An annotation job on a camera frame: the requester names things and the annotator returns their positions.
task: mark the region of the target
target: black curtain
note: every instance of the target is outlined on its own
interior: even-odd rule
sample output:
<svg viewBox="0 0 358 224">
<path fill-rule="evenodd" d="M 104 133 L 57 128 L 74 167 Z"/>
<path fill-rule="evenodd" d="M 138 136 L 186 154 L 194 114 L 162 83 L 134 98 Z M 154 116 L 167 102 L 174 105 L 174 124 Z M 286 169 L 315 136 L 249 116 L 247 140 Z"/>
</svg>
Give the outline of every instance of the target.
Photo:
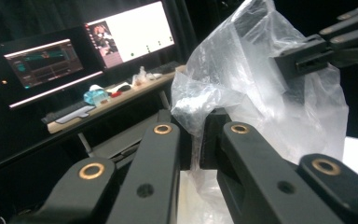
<svg viewBox="0 0 358 224">
<path fill-rule="evenodd" d="M 60 31 L 156 0 L 0 0 L 0 43 Z M 162 0 L 184 61 L 197 46 L 185 0 Z"/>
</svg>

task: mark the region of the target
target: keyboard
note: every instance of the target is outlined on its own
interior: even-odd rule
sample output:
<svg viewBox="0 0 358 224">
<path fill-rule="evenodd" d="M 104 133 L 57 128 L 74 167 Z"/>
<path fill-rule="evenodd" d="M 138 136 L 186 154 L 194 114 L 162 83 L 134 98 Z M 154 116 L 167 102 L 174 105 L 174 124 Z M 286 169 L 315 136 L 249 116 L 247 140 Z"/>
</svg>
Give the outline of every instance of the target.
<svg viewBox="0 0 358 224">
<path fill-rule="evenodd" d="M 162 64 L 161 66 L 157 67 L 157 68 L 153 68 L 149 71 L 147 71 L 147 73 L 151 73 L 151 74 L 167 74 L 167 73 L 171 73 L 175 71 L 176 67 L 179 67 L 181 64 L 179 64 L 176 61 L 172 61 L 169 63 L 165 63 Z"/>
<path fill-rule="evenodd" d="M 45 124 L 49 124 L 53 121 L 65 123 L 77 117 L 85 118 L 89 115 L 87 112 L 93 108 L 95 108 L 95 105 L 89 105 L 84 101 L 80 101 L 54 113 L 48 113 L 45 118 L 42 118 L 42 122 Z"/>
</svg>

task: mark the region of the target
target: black keyboard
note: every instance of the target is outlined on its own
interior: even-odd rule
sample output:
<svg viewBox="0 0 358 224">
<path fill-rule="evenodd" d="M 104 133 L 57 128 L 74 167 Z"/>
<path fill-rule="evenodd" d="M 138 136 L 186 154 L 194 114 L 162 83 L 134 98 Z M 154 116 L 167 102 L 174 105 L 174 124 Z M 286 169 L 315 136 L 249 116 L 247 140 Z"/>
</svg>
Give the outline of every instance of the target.
<svg viewBox="0 0 358 224">
<path fill-rule="evenodd" d="M 87 107 L 88 110 L 91 110 L 95 108 L 94 105 L 90 105 L 84 101 L 80 101 L 78 103 L 75 103 L 73 105 L 70 105 L 64 109 L 61 109 L 59 111 L 56 111 L 54 113 L 48 113 L 45 118 L 42 118 L 42 122 L 45 124 L 49 124 L 57 119 L 61 119 L 79 109 L 82 109 L 83 107 Z"/>
<path fill-rule="evenodd" d="M 171 73 L 175 71 L 176 67 L 179 67 L 181 64 L 179 64 L 178 62 L 172 61 L 169 63 L 165 63 L 157 68 L 153 68 L 149 71 L 147 71 L 147 73 L 151 73 L 151 74 L 167 74 L 167 73 Z"/>
</svg>

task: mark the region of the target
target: plastic bag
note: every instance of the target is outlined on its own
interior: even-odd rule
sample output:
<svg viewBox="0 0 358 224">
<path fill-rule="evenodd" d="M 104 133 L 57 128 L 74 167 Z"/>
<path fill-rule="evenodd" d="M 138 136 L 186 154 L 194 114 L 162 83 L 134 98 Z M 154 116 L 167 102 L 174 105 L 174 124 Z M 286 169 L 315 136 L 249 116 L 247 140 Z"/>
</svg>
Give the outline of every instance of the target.
<svg viewBox="0 0 358 224">
<path fill-rule="evenodd" d="M 209 204 L 194 215 L 204 222 L 187 223 L 229 223 L 214 173 L 198 166 L 203 124 L 217 107 L 256 127 L 289 161 L 316 152 L 342 159 L 348 107 L 339 71 L 329 66 L 284 80 L 272 59 L 303 39 L 271 0 L 247 0 L 194 50 L 185 72 L 176 72 L 172 114 L 193 135 L 189 176 Z"/>
</svg>

